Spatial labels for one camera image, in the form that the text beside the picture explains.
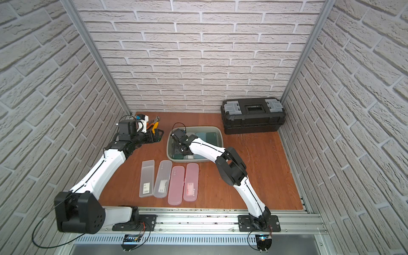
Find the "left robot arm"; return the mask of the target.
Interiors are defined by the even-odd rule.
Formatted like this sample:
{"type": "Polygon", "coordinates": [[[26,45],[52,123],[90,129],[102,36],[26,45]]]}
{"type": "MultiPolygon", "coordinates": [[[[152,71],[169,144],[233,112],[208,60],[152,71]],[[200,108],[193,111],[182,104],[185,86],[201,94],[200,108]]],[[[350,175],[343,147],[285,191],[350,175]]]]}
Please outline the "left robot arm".
{"type": "Polygon", "coordinates": [[[159,118],[126,115],[103,155],[87,175],[68,192],[54,199],[57,229],[63,233],[96,234],[104,227],[119,230],[144,228],[136,207],[103,207],[99,198],[116,170],[144,144],[160,142],[164,132],[158,129],[159,118]]]}

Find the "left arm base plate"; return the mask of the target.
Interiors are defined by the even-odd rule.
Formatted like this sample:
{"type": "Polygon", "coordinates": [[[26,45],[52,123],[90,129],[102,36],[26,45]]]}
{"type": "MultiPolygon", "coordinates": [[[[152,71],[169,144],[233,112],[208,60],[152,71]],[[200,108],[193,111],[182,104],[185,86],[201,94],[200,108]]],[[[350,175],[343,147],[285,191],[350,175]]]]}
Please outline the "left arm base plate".
{"type": "Polygon", "coordinates": [[[113,225],[112,231],[141,231],[146,227],[147,231],[154,231],[157,215],[142,214],[126,223],[113,225]]]}

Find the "pink pencil case with label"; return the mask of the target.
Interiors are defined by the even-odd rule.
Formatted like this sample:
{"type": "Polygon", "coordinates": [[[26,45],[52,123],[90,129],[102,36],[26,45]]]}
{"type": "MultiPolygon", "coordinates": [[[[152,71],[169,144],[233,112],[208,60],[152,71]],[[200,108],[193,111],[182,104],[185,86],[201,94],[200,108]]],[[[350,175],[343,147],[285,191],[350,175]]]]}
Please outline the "pink pencil case with label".
{"type": "Polygon", "coordinates": [[[189,163],[186,168],[184,180],[183,199],[187,202],[194,202],[198,196],[199,165],[189,163]]]}

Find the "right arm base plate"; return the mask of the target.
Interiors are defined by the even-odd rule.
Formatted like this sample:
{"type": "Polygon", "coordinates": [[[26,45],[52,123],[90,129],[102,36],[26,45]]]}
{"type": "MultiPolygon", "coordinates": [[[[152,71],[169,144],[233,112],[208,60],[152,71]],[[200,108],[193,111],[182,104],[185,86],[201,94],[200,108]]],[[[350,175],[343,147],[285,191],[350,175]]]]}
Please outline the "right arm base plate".
{"type": "Polygon", "coordinates": [[[273,233],[281,231],[280,222],[276,215],[267,216],[266,219],[268,220],[268,222],[265,222],[263,217],[258,219],[250,215],[239,215],[238,216],[239,231],[240,232],[272,231],[273,233]]]}

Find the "blue pencil case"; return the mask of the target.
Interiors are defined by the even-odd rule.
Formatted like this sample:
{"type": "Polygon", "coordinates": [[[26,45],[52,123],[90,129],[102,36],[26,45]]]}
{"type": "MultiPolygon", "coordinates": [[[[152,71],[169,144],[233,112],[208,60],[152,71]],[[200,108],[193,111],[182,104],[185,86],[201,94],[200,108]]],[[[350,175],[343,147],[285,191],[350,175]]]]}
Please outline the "blue pencil case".
{"type": "MultiPolygon", "coordinates": [[[[202,141],[206,142],[206,133],[204,133],[204,132],[198,132],[198,133],[195,133],[195,135],[196,135],[198,138],[200,138],[202,141]]],[[[205,159],[203,156],[200,156],[200,155],[197,155],[197,154],[194,155],[194,158],[195,158],[195,159],[205,159]]]]}

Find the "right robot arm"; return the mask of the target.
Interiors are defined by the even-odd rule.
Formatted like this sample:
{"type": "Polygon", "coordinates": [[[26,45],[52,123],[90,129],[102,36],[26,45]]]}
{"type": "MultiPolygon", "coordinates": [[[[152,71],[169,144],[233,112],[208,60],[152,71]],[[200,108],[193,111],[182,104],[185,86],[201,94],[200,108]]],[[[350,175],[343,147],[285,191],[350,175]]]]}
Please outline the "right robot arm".
{"type": "Polygon", "coordinates": [[[252,227],[258,231],[268,228],[271,212],[252,187],[246,164],[234,148],[212,145],[196,135],[188,136],[181,129],[173,130],[171,138],[182,155],[199,155],[215,163],[222,180],[237,190],[247,206],[252,227]]]}

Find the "dark green pencil case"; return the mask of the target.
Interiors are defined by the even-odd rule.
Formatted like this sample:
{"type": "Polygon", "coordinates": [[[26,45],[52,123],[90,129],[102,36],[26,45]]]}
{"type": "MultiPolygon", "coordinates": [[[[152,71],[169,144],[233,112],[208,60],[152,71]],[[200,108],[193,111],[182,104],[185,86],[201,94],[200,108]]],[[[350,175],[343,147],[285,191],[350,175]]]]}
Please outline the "dark green pencil case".
{"type": "Polygon", "coordinates": [[[184,156],[180,154],[176,154],[176,155],[173,155],[172,158],[173,159],[184,159],[184,156]]]}
{"type": "Polygon", "coordinates": [[[218,146],[217,134],[215,132],[207,132],[206,142],[211,145],[218,146]]]}

